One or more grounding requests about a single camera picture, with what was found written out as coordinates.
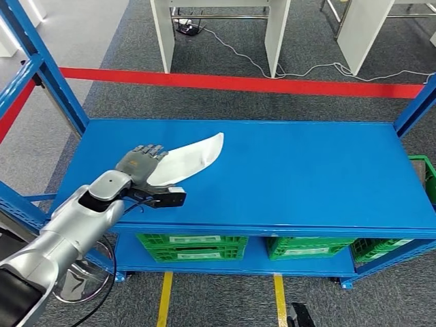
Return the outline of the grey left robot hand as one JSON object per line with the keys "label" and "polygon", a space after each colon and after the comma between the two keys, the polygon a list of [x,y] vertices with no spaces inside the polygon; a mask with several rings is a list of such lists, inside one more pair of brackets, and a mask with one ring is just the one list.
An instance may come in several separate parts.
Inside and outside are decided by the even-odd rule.
{"label": "grey left robot hand", "polygon": [[167,151],[162,151],[161,145],[149,144],[147,146],[138,145],[122,157],[115,169],[129,175],[131,179],[131,187],[134,189],[153,193],[164,190],[167,185],[151,185],[148,179],[158,167],[158,165],[168,155]]}

